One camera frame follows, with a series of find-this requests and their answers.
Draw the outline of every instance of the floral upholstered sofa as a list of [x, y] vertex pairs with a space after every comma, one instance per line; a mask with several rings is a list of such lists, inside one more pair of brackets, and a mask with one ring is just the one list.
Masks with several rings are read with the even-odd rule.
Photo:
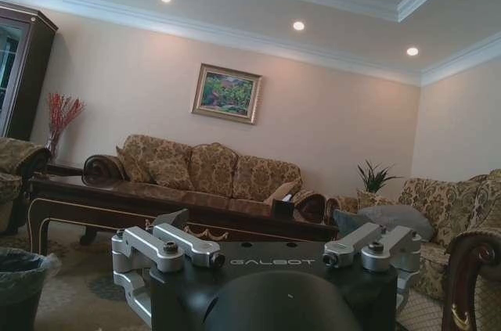
[[322, 216], [325, 210], [323, 195], [301, 188], [297, 165], [239, 155], [220, 143], [192, 147], [129, 135], [116, 156], [89, 157], [84, 173], [128, 180], [123, 186], [128, 191], [137, 188], [138, 193], [146, 189], [158, 194], [162, 186], [163, 196], [200, 206], [269, 214], [274, 196], [292, 194], [295, 207]]
[[421, 246], [420, 278], [398, 317], [404, 327], [501, 329], [501, 170], [465, 182], [411, 178], [396, 201], [359, 194], [329, 199], [327, 213], [409, 204], [434, 228], [432, 240]]
[[0, 138], [0, 233], [15, 233], [26, 221], [27, 180], [43, 171], [50, 152], [31, 142]]

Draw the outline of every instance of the framed painting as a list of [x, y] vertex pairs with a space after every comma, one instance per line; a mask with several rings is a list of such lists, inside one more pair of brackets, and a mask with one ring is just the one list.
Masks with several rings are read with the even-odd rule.
[[203, 63], [192, 113], [254, 124], [261, 76]]

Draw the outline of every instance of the trash can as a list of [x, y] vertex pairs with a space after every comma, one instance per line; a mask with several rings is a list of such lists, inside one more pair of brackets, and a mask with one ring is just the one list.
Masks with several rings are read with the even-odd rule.
[[48, 257], [0, 247], [0, 331], [32, 331], [45, 278], [59, 271]]

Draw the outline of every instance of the metal clamp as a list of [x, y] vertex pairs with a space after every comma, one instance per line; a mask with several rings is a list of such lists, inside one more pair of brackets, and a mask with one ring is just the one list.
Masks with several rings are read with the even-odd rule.
[[[175, 222], [185, 216], [186, 212], [162, 215], [156, 221]], [[151, 327], [150, 295], [135, 270], [155, 264], [161, 272], [176, 272], [183, 269], [185, 254], [194, 265], [218, 268], [225, 263], [225, 256], [217, 243], [198, 239], [173, 225], [162, 223], [149, 230], [153, 234], [139, 227], [120, 230], [112, 237], [111, 246], [114, 282], [124, 288], [131, 309]]]
[[343, 239], [326, 243], [323, 261], [341, 268], [351, 265], [357, 253], [366, 270], [384, 272], [390, 266], [398, 270], [397, 312], [401, 311], [420, 273], [421, 237], [407, 227], [397, 226], [387, 233], [380, 225], [365, 223]]

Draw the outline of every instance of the vase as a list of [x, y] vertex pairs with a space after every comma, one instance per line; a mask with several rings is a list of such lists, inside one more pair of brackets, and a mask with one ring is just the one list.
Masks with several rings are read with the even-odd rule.
[[50, 161], [53, 162], [57, 157], [57, 145], [59, 144], [60, 133], [51, 131], [45, 148], [50, 151]]

